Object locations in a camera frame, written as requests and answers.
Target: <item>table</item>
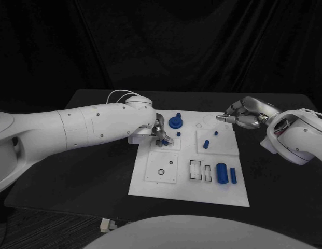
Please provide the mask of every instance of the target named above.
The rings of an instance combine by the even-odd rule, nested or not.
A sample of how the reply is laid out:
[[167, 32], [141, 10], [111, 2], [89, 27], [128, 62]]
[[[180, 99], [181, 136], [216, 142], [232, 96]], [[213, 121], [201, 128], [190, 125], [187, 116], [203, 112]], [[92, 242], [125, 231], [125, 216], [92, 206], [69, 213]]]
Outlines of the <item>table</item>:
[[[81, 89], [66, 109], [105, 103], [109, 90]], [[138, 91], [154, 109], [223, 112], [244, 96], [282, 110], [315, 109], [306, 96], [270, 93]], [[259, 145], [266, 128], [234, 126], [250, 208], [129, 196], [137, 145], [127, 139], [47, 157], [20, 176], [6, 206], [137, 221], [161, 215], [201, 215], [267, 228], [322, 245], [322, 162], [289, 163]]]

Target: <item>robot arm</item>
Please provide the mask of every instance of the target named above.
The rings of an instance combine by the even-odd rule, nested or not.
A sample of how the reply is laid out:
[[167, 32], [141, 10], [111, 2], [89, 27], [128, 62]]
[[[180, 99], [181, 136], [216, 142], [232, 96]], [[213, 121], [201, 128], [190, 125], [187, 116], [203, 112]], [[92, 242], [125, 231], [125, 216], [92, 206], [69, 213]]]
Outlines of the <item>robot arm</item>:
[[266, 124], [267, 136], [260, 144], [273, 154], [279, 153], [298, 165], [303, 165], [314, 156], [322, 161], [322, 119], [315, 112], [305, 109], [282, 112], [265, 101], [246, 97], [217, 116], [217, 120], [247, 129]]
[[162, 130], [162, 117], [141, 96], [112, 103], [33, 114], [0, 112], [0, 191], [33, 164], [75, 148], [128, 138], [139, 144], [147, 136], [173, 142]]

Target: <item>blue object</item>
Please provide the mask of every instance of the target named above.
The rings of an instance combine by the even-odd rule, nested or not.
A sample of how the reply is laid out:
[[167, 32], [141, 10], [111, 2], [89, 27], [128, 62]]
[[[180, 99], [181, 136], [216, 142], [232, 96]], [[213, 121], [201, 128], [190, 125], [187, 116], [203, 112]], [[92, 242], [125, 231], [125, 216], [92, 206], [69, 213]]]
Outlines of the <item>blue object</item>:
[[232, 183], [237, 183], [236, 169], [230, 168], [230, 179]]
[[229, 183], [229, 174], [226, 172], [226, 164], [217, 164], [217, 181], [220, 184]]
[[175, 117], [170, 118], [168, 121], [170, 127], [177, 129], [183, 126], [181, 114], [177, 113]]
[[210, 141], [206, 140], [206, 141], [204, 141], [204, 144], [203, 144], [203, 148], [207, 149], [207, 146], [209, 146], [209, 145], [210, 145]]

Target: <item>white board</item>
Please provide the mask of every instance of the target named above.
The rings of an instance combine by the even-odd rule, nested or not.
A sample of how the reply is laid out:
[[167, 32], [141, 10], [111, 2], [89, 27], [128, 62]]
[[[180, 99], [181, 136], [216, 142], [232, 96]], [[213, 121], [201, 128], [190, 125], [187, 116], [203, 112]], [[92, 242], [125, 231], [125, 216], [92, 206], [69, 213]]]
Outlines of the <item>white board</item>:
[[[183, 126], [173, 129], [168, 126], [168, 120], [177, 112], [181, 113]], [[155, 145], [157, 138], [148, 137], [139, 144], [128, 194], [249, 207], [232, 124], [216, 120], [220, 113], [178, 110], [157, 110], [157, 113], [165, 120], [167, 135], [177, 141], [174, 146], [160, 148]], [[209, 150], [203, 148], [204, 140], [210, 141]], [[157, 160], [157, 163], [154, 163], [155, 155], [158, 159], [164, 158], [164, 160]], [[175, 161], [167, 164], [170, 157], [178, 158], [175, 165]], [[227, 184], [217, 182], [216, 165], [219, 163], [227, 166]], [[232, 183], [230, 168], [236, 169], [236, 184]], [[201, 179], [190, 179], [191, 174], [194, 178], [198, 178], [201, 174]]]

